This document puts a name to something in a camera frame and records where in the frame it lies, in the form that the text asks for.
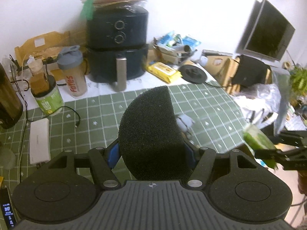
brown bottle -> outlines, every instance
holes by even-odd
[[[20,119],[22,111],[23,105],[0,64],[0,126],[4,129],[13,127]]]

air fryer handle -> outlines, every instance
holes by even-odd
[[[117,87],[121,92],[127,87],[127,58],[123,54],[116,55],[116,72]]]

gray ribbed panel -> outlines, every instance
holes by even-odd
[[[14,230],[286,230],[283,220],[245,224],[218,213],[200,191],[183,188],[178,181],[127,181],[104,192],[86,214],[70,222],[43,225],[23,220]]]

dial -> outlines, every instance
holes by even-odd
[[[125,27],[125,23],[123,21],[117,21],[115,22],[114,27],[118,30],[123,29]]]
[[[124,36],[123,35],[117,35],[114,37],[114,41],[117,43],[117,44],[120,44],[120,43],[123,43],[125,40]]]

silver bolt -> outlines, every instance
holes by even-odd
[[[103,185],[108,188],[113,188],[118,185],[118,182],[115,180],[106,180],[103,182]]]
[[[199,181],[199,180],[189,180],[189,181],[188,181],[188,185],[189,185],[190,187],[193,187],[193,188],[198,188],[198,187],[200,187],[202,184],[203,184],[203,183],[202,183],[201,181]]]

